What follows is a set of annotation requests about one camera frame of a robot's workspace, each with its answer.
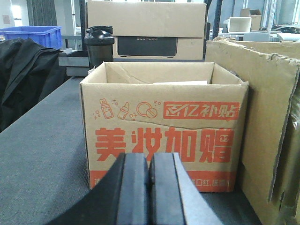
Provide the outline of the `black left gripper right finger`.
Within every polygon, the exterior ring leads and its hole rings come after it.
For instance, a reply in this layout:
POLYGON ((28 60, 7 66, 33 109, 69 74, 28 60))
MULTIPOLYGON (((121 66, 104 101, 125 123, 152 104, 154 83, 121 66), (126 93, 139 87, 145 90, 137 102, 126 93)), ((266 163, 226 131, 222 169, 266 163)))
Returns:
POLYGON ((177 153, 156 153, 150 163, 153 225, 221 225, 187 174, 177 153))

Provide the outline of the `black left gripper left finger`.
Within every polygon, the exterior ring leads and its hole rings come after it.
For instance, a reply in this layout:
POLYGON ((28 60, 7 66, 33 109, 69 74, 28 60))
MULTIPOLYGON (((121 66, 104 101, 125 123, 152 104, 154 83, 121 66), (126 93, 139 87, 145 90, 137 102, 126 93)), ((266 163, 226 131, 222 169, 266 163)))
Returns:
POLYGON ((121 153, 101 181, 51 225, 146 225, 148 167, 142 153, 121 153))

